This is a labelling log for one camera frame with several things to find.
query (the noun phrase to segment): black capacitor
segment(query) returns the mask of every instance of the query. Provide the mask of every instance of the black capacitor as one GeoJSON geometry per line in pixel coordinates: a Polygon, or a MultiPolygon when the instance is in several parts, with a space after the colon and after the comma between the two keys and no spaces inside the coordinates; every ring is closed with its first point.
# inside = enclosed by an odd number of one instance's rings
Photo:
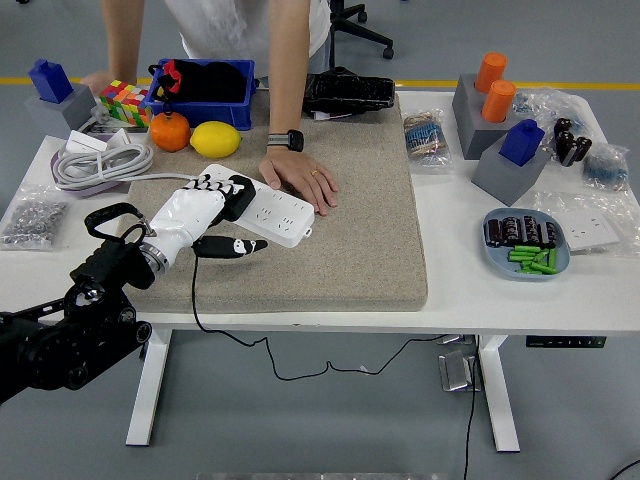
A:
{"type": "Polygon", "coordinates": [[[522,243],[522,222],[517,217],[506,217],[502,220],[502,239],[506,245],[522,243]]]}
{"type": "Polygon", "coordinates": [[[522,243],[525,245],[540,245],[540,235],[538,233],[538,222],[531,215],[524,216],[524,229],[522,243]]]}
{"type": "Polygon", "coordinates": [[[567,155],[569,155],[569,152],[571,152],[571,149],[574,147],[575,139],[571,132],[562,131],[556,135],[556,153],[563,165],[565,158],[567,158],[567,155]]]}
{"type": "Polygon", "coordinates": [[[589,151],[589,148],[591,148],[591,145],[593,145],[593,142],[588,138],[578,137],[576,139],[576,153],[573,154],[572,163],[581,162],[589,151]]]}
{"type": "Polygon", "coordinates": [[[568,118],[559,118],[553,126],[553,136],[557,138],[560,132],[568,132],[569,130],[571,130],[571,120],[568,118]]]}
{"type": "Polygon", "coordinates": [[[545,246],[549,248],[556,248],[556,226],[551,222],[546,222],[546,230],[549,243],[545,246]]]}
{"type": "Polygon", "coordinates": [[[551,222],[538,225],[540,245],[544,248],[556,248],[556,226],[551,222]]]}
{"type": "Polygon", "coordinates": [[[490,247],[499,247],[502,245],[502,227],[500,221],[492,219],[487,221],[484,230],[484,240],[490,247]]]}

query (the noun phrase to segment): orange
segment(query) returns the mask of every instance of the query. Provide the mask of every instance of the orange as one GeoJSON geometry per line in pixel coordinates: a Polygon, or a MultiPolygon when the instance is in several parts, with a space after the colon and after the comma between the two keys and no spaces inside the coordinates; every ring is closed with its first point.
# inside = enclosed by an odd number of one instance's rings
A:
{"type": "Polygon", "coordinates": [[[177,152],[189,145],[191,128],[186,118],[176,112],[161,113],[149,123],[151,139],[166,152],[177,152]]]}

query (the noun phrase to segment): table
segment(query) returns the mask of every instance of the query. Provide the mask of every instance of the table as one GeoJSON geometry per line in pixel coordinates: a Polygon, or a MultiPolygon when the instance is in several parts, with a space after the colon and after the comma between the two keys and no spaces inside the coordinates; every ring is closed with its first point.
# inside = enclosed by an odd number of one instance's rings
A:
{"type": "MultiPolygon", "coordinates": [[[[640,262],[611,257],[578,256],[567,270],[548,282],[506,279],[491,268],[481,236],[485,214],[503,206],[470,182],[476,161],[462,158],[457,143],[451,93],[399,92],[403,111],[438,108],[454,157],[448,175],[412,173],[417,213],[429,281],[429,298],[417,312],[306,312],[202,315],[209,328],[256,331],[456,333],[478,336],[479,357],[496,448],[519,451],[518,438],[500,362],[499,346],[508,335],[627,335],[640,333],[634,295],[640,262]]],[[[591,115],[585,102],[585,113],[591,115]]],[[[46,137],[24,182],[52,184],[48,164],[62,140],[46,137]]],[[[559,188],[543,172],[538,190],[559,188]]],[[[86,234],[84,217],[126,199],[126,191],[105,192],[73,204],[63,245],[54,253],[0,251],[0,266],[14,272],[0,292],[5,311],[18,311],[61,298],[71,286],[68,274],[99,246],[86,234]]],[[[106,225],[103,230],[116,225],[106,225]]],[[[148,445],[162,374],[176,329],[196,329],[190,314],[148,314],[153,336],[145,359],[127,445],[148,445]]]]}

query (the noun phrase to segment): black cable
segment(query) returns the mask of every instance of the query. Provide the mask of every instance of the black cable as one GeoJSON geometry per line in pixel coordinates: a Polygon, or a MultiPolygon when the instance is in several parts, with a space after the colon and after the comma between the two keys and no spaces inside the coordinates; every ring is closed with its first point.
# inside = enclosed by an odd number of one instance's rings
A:
{"type": "Polygon", "coordinates": [[[438,340],[439,338],[445,337],[446,335],[438,335],[436,337],[433,338],[410,338],[409,340],[407,340],[405,342],[405,344],[400,348],[400,350],[398,350],[383,366],[382,368],[380,368],[380,370],[378,370],[377,372],[368,372],[368,371],[364,371],[364,370],[358,370],[358,369],[345,369],[345,368],[337,368],[334,367],[333,364],[330,361],[327,361],[325,364],[325,368],[324,370],[320,371],[320,372],[316,372],[316,373],[309,373],[306,375],[300,375],[297,377],[283,377],[278,373],[278,370],[276,369],[276,361],[273,358],[273,353],[271,352],[271,347],[269,345],[269,338],[268,337],[262,337],[260,340],[256,340],[252,343],[247,343],[244,342],[242,340],[240,340],[239,338],[235,337],[234,335],[230,334],[229,332],[226,332],[224,330],[209,330],[207,328],[205,328],[202,323],[200,322],[200,319],[198,318],[198,310],[196,307],[196,278],[198,276],[198,255],[195,256],[195,264],[193,267],[193,279],[191,281],[191,305],[193,308],[193,317],[195,318],[196,323],[198,324],[198,327],[200,328],[200,330],[202,330],[205,333],[220,333],[228,338],[230,338],[231,340],[236,341],[237,343],[239,343],[240,345],[243,345],[245,347],[255,347],[256,345],[258,345],[259,343],[264,343],[266,348],[267,348],[267,353],[269,354],[269,359],[271,360],[271,367],[273,368],[273,374],[276,376],[276,378],[278,380],[282,380],[284,382],[292,382],[294,380],[301,380],[303,378],[311,378],[311,377],[319,377],[320,375],[324,375],[325,373],[327,373],[330,369],[334,370],[336,372],[341,372],[341,373],[346,373],[346,372],[353,372],[353,373],[361,373],[363,375],[380,375],[380,373],[382,373],[382,371],[387,368],[387,366],[398,356],[400,355],[400,353],[405,349],[405,347],[407,345],[409,345],[409,343],[411,342],[433,342],[434,340],[438,340]]]}
{"type": "Polygon", "coordinates": [[[620,475],[622,475],[624,472],[626,472],[627,470],[629,470],[631,467],[633,467],[634,465],[638,465],[640,463],[640,460],[636,460],[635,462],[631,462],[629,465],[627,465],[626,467],[622,468],[621,470],[618,470],[618,472],[611,477],[609,480],[615,480],[616,478],[618,478],[620,475]]]}
{"type": "Polygon", "coordinates": [[[476,344],[476,353],[473,357],[471,365],[471,413],[469,414],[469,423],[467,423],[467,439],[464,450],[464,480],[467,480],[467,471],[469,470],[469,437],[471,435],[471,420],[473,420],[473,412],[476,406],[476,362],[480,353],[479,345],[476,344]]]}

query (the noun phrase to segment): white socket box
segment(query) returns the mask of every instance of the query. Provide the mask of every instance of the white socket box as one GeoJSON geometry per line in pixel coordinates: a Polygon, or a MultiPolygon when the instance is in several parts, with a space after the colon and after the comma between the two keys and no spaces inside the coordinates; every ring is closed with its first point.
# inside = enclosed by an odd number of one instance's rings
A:
{"type": "MultiPolygon", "coordinates": [[[[209,174],[214,181],[228,180],[233,175],[249,178],[217,163],[205,168],[202,175],[205,174],[209,174]]],[[[256,196],[233,223],[287,248],[295,247],[303,238],[311,235],[311,225],[315,219],[313,205],[253,178],[249,179],[256,189],[256,196]]]]}

